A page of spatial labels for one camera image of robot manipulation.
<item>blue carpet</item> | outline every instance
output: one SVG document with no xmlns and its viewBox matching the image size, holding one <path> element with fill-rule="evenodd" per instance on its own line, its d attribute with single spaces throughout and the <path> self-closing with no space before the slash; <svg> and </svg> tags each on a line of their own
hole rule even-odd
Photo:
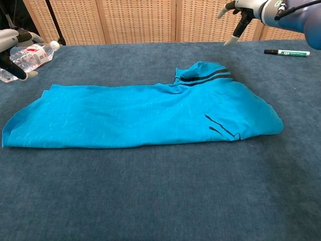
<svg viewBox="0 0 321 241">
<path fill-rule="evenodd" d="M 231 143 L 0 149 L 0 240 L 320 240 L 321 52 L 305 41 L 62 47 L 36 78 L 0 83 L 0 129 L 52 84 L 166 84 L 197 61 L 226 66 L 274 107 L 283 132 Z"/>
</svg>

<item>green marker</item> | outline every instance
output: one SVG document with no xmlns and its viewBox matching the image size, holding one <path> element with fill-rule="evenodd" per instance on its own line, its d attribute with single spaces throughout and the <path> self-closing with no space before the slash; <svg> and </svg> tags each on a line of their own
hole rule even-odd
<svg viewBox="0 0 321 241">
<path fill-rule="evenodd" d="M 286 55 L 286 56 L 298 56 L 298 57 L 308 57 L 310 55 L 309 51 L 292 51 L 292 50 L 274 50 L 266 49 L 265 54 L 275 54 L 275 55 Z"/>
</svg>

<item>blue t-shirt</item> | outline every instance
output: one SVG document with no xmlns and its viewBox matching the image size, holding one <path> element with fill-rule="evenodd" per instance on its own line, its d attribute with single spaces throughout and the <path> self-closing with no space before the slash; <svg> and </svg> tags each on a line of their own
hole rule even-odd
<svg viewBox="0 0 321 241">
<path fill-rule="evenodd" d="M 282 131 L 274 109 L 226 67 L 198 62 L 173 84 L 53 85 L 3 130 L 3 147 L 125 148 L 236 141 Z"/>
</svg>

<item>wicker panel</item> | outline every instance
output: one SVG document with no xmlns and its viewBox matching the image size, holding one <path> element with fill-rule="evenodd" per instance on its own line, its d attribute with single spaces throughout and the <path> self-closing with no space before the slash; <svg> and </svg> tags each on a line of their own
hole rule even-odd
<svg viewBox="0 0 321 241">
<path fill-rule="evenodd" d="M 50 0 L 67 45 L 105 44 L 95 0 Z"/>
<path fill-rule="evenodd" d="M 175 40 L 175 0 L 97 0 L 107 42 Z"/>
<path fill-rule="evenodd" d="M 304 34 L 293 31 L 268 27 L 262 40 L 273 39 L 304 39 Z"/>
<path fill-rule="evenodd" d="M 59 36 L 45 0 L 24 0 L 24 3 L 45 42 L 49 43 L 53 40 L 58 40 Z"/>
<path fill-rule="evenodd" d="M 217 15 L 228 1 L 218 0 L 178 0 L 177 41 L 182 42 L 225 42 L 238 22 L 240 14 L 232 11 L 221 19 Z M 258 20 L 252 20 L 242 34 L 240 41 L 251 41 Z"/>
</svg>

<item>plastic water bottle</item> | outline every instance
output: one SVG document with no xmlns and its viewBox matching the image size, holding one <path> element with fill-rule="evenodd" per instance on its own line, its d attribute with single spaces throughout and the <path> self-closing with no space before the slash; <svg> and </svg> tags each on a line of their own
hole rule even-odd
<svg viewBox="0 0 321 241">
<path fill-rule="evenodd" d="M 26 73 L 29 73 L 51 61 L 54 57 L 55 51 L 59 48 L 60 45 L 57 41 L 52 41 L 50 44 L 33 44 L 24 50 L 12 54 L 10 59 Z M 18 78 L 0 68 L 0 79 L 3 82 L 8 83 Z"/>
</svg>

